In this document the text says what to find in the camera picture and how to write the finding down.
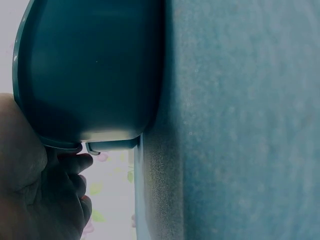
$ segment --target pink flower pattern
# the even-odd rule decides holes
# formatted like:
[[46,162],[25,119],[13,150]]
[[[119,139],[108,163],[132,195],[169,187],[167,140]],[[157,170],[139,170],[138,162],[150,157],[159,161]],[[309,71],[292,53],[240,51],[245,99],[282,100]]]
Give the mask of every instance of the pink flower pattern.
[[106,161],[108,160],[108,158],[109,158],[109,155],[108,155],[107,153],[105,153],[105,152],[100,153],[100,154],[96,157],[96,159],[97,159],[99,162],[106,162]]
[[92,224],[92,219],[90,217],[87,225],[85,226],[85,228],[83,229],[82,232],[82,237],[81,239],[85,239],[87,237],[87,234],[92,233],[95,230],[94,225]]

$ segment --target teal surface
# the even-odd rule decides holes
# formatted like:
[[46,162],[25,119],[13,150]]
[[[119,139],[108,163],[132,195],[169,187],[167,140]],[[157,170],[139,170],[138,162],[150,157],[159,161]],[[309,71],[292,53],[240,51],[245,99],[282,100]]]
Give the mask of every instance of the teal surface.
[[320,2],[167,1],[167,33],[150,239],[320,239]]

